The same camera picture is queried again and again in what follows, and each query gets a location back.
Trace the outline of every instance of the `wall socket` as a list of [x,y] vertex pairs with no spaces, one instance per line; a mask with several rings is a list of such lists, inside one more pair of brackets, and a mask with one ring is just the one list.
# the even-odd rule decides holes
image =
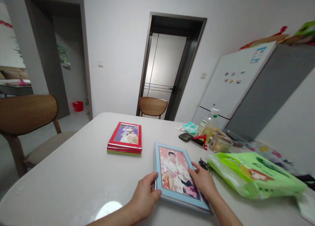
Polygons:
[[206,77],[207,77],[207,74],[206,74],[206,73],[201,73],[200,79],[206,79]]

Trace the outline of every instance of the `hand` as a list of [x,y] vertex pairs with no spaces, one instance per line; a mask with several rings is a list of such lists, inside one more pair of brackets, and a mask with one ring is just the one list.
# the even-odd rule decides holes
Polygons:
[[203,169],[198,164],[194,162],[191,163],[196,168],[196,170],[188,169],[188,171],[192,176],[197,188],[201,191],[201,193],[206,198],[219,194],[210,173],[207,170]]
[[138,221],[146,219],[153,211],[155,203],[160,198],[162,191],[154,190],[151,184],[158,177],[158,172],[146,175],[138,182],[134,195],[127,206],[134,212]]

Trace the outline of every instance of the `forearm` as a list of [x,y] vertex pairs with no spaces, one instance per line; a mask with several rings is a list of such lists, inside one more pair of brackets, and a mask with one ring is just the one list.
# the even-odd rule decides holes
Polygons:
[[207,202],[212,206],[222,226],[243,226],[231,208],[218,192],[205,195]]
[[139,222],[139,217],[133,213],[133,209],[127,204],[119,210],[92,222],[89,226],[132,226],[137,222]]

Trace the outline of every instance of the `green plastic bag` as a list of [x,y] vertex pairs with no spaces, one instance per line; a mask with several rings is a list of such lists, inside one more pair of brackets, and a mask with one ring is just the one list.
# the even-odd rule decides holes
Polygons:
[[250,199],[296,196],[307,185],[255,152],[209,155],[210,166],[240,195]]

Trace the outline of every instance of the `photograph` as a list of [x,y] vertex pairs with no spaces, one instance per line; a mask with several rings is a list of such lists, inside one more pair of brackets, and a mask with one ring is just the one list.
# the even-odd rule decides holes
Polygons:
[[183,152],[159,146],[162,188],[200,200]]
[[130,126],[126,124],[121,124],[115,141],[124,142],[130,144],[138,144],[138,126]]

